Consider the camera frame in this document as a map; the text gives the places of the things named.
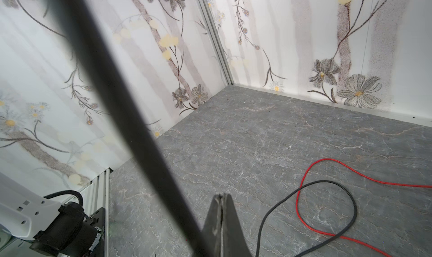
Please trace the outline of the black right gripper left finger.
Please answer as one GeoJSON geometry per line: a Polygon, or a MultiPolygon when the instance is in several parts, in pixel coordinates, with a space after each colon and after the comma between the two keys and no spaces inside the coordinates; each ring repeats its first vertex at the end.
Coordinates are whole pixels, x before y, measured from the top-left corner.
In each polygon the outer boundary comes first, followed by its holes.
{"type": "Polygon", "coordinates": [[[211,257],[221,255],[221,234],[222,234],[222,196],[214,195],[201,231],[211,257]]]}

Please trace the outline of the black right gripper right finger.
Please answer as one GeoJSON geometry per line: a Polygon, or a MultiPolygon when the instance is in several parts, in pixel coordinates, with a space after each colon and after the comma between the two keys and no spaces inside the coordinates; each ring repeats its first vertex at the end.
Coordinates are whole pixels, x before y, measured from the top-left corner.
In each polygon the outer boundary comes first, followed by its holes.
{"type": "Polygon", "coordinates": [[[238,218],[233,198],[230,194],[222,197],[222,257],[250,257],[238,218]]]}

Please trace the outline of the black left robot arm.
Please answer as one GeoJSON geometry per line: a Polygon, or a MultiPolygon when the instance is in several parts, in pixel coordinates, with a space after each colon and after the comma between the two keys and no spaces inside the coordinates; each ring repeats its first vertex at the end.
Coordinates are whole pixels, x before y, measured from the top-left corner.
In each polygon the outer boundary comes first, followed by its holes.
{"type": "Polygon", "coordinates": [[[1,175],[1,256],[108,256],[109,171],[84,190],[39,196],[1,175]]]}

